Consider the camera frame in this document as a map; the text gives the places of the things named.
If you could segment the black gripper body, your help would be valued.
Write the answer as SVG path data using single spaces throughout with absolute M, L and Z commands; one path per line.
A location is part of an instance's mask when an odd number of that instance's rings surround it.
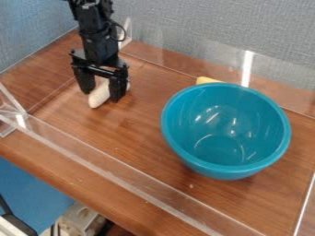
M 79 23 L 79 36 L 85 55 L 71 50 L 73 64 L 82 68 L 109 66 L 117 70 L 129 67 L 119 60 L 119 35 L 122 25 L 111 18 L 115 13 L 114 0 L 67 0 L 74 19 Z

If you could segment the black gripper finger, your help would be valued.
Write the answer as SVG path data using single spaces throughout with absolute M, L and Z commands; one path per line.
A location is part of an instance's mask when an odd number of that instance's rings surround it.
M 89 94 L 97 87 L 95 76 L 87 68 L 73 67 L 81 90 Z
M 110 77 L 110 99 L 114 103 L 118 103 L 121 98 L 126 95 L 129 85 L 129 71 L 117 70 Z

